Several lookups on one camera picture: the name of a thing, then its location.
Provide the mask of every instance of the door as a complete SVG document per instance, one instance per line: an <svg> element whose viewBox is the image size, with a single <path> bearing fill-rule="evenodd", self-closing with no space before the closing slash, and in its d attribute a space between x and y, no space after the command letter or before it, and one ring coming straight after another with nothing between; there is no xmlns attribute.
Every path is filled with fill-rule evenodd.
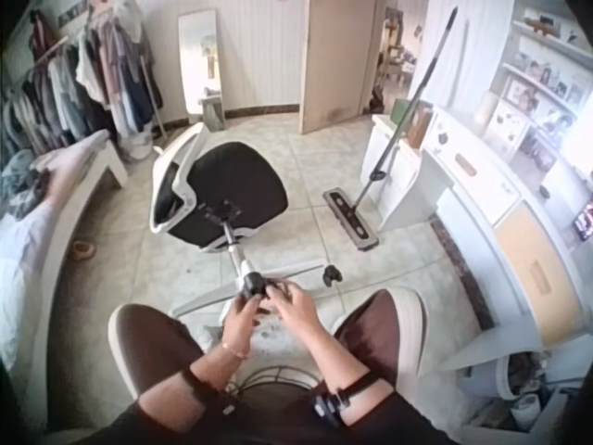
<svg viewBox="0 0 593 445"><path fill-rule="evenodd" d="M300 132L360 115L371 98L385 0L309 0Z"/></svg>

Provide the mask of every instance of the mop head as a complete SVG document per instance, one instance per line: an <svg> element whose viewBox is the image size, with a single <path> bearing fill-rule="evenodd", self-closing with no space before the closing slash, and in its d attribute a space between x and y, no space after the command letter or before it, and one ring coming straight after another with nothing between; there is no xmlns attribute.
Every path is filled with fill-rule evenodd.
<svg viewBox="0 0 593 445"><path fill-rule="evenodd" d="M323 193L323 199L330 206L337 220L342 224L358 250L363 252L379 245L379 238L357 212L352 213L352 202L341 188Z"/></svg>

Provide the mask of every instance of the mirror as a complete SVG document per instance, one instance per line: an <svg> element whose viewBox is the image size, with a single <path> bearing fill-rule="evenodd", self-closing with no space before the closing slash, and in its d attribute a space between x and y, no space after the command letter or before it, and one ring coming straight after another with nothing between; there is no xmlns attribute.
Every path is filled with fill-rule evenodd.
<svg viewBox="0 0 593 445"><path fill-rule="evenodd" d="M185 107L201 116L209 130L224 130L221 71L216 11L192 12L179 17L179 51Z"/></svg>

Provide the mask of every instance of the office chair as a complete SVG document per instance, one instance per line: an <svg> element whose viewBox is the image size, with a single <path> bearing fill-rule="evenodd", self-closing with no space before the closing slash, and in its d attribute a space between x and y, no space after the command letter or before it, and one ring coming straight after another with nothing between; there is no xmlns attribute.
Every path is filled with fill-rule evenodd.
<svg viewBox="0 0 593 445"><path fill-rule="evenodd" d="M254 269L240 239L254 235L286 210L286 191L268 161L242 142L227 142L202 153L208 136L207 127L199 122L155 161L150 229L180 238L196 246L198 252L227 249L237 278L174 305L170 316L178 319L237 293L247 298L264 294L269 278L288 279L319 270L328 287L333 281L342 281L341 273L325 258L269 271Z"/></svg>

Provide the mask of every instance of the chair caster wheel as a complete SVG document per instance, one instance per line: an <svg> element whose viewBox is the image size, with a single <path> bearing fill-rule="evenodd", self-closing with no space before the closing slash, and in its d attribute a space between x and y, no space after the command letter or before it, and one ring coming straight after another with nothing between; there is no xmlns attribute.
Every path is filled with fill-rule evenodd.
<svg viewBox="0 0 593 445"><path fill-rule="evenodd" d="M326 287L331 287L332 282L337 281L338 283L342 283L342 273L338 270L337 267L330 264L325 268L323 271L323 283Z"/></svg>

